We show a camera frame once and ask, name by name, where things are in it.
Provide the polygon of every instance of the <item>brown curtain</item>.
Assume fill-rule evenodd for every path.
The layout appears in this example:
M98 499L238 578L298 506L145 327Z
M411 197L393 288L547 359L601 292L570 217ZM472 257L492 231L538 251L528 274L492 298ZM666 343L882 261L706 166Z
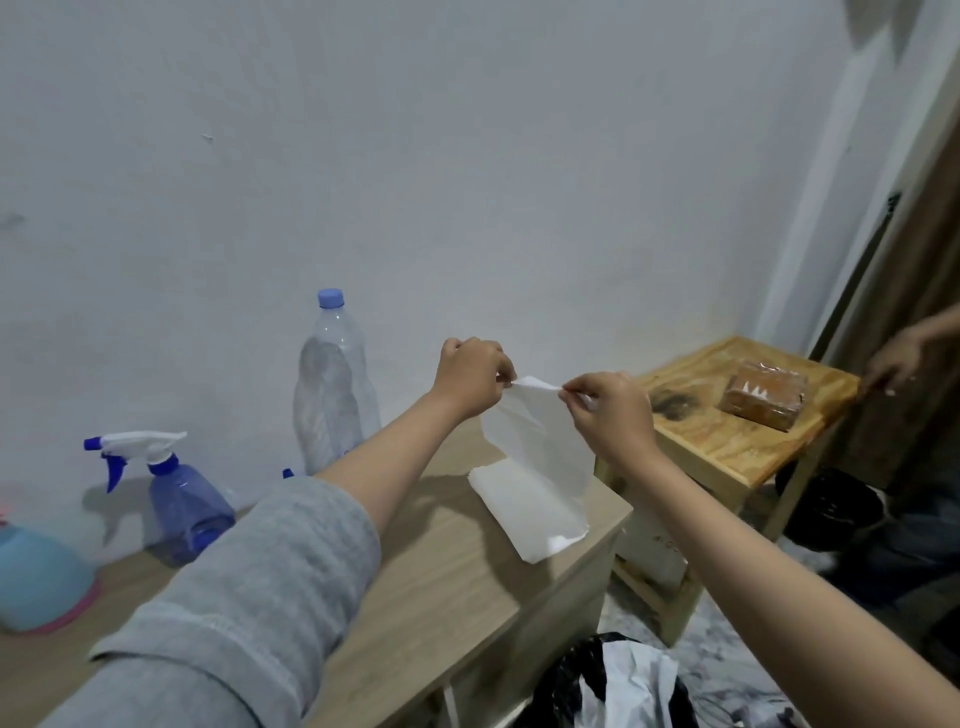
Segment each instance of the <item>brown curtain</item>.
M854 312L833 366L862 373L901 328L960 301L960 125ZM838 432L828 461L902 501L943 468L960 467L960 345L928 347L915 381L869 396Z

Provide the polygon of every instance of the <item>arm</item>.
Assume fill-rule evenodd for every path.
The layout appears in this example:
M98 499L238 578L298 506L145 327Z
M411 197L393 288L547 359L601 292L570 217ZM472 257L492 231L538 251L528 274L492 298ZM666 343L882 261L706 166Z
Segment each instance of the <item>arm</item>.
M376 574L378 532L515 377L494 342L448 339L427 395L317 478L284 480L97 643L105 665L45 728L300 725Z
M514 379L514 365L495 341L447 339L430 392L317 477L353 496L383 533L446 436L499 402Z
M896 394L920 369L927 344L960 336L960 303L901 330L867 362L860 393L883 389Z
M635 381L584 375L564 388L577 429L637 486L744 643L811 725L956 725L960 692L943 676L659 451L650 403ZM596 411L570 392L599 399Z

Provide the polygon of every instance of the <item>gray sweater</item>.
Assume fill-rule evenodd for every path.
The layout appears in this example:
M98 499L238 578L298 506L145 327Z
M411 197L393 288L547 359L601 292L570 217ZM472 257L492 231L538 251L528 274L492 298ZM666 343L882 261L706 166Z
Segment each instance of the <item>gray sweater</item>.
M42 725L299 725L379 563L359 503L284 480L94 645L103 666Z

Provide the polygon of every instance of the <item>person's hand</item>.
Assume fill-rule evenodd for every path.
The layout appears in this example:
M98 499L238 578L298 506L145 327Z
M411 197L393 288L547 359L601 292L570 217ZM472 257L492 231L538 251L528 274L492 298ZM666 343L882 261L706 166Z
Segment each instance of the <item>person's hand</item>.
M596 406L588 409L579 395L594 398ZM646 462L660 453L650 399L630 375L580 375L564 385L560 399L590 449L622 473L628 462Z
M860 396L874 389L882 389L893 396L917 373L923 358L924 342L905 328L867 362L860 379Z
M450 403L463 421L497 404L514 379L514 363L495 341L447 339L430 392Z

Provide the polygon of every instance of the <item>cardboard box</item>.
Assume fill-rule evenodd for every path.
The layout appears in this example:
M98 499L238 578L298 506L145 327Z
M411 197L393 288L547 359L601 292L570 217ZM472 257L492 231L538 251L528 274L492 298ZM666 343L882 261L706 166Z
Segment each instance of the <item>cardboard box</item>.
M745 420L787 432L804 410L806 388L803 375L745 361L731 377L717 407Z

